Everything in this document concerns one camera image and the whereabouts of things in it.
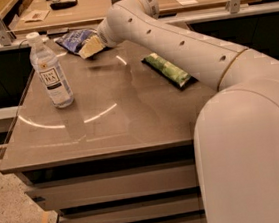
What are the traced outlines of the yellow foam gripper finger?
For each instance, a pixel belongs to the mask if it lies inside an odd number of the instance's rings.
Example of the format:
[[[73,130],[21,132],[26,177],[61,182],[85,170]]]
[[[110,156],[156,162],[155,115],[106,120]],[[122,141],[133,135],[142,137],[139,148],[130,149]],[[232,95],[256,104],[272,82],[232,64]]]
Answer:
[[[100,41],[97,35],[92,35],[84,40],[82,48],[79,50],[79,55],[82,59],[90,58],[92,55],[101,52],[105,45]]]

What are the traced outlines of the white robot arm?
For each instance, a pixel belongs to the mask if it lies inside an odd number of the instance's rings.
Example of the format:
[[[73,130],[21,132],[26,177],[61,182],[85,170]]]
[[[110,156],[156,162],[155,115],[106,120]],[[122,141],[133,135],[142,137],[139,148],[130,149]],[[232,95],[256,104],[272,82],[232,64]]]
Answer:
[[[158,16],[157,0],[119,1],[97,34],[107,47],[138,43],[216,90],[194,130],[207,223],[279,223],[279,60]]]

